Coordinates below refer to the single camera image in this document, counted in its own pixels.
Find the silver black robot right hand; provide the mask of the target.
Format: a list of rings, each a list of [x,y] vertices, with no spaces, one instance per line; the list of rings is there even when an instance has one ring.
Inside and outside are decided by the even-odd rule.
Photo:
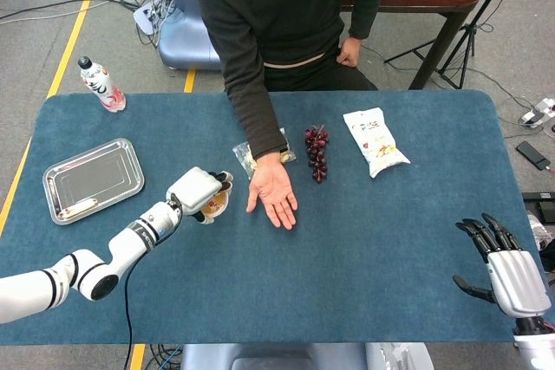
[[[486,266],[490,288],[469,284],[462,276],[453,281],[467,295],[496,304],[515,319],[544,315],[552,306],[537,264],[523,250],[517,238],[496,218],[484,213],[482,219],[464,218],[455,226],[466,232]]]

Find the person right hand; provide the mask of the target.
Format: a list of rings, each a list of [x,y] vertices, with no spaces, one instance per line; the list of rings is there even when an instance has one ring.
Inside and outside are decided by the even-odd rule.
[[[271,223],[292,230],[297,223],[295,211],[298,202],[291,181],[278,152],[267,153],[256,159],[257,169],[249,185],[246,212],[255,210],[260,201]]]

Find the person left hand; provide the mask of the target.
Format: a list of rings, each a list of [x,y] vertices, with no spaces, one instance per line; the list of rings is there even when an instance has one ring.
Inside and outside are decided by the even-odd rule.
[[[336,62],[347,67],[356,67],[359,61],[361,46],[361,40],[351,36],[347,37],[341,45]]]

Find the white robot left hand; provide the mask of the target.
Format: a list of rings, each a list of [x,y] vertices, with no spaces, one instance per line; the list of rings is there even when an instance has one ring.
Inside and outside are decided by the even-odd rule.
[[[230,172],[207,172],[195,166],[166,191],[183,216],[194,217],[201,224],[211,224],[229,204],[233,176]]]

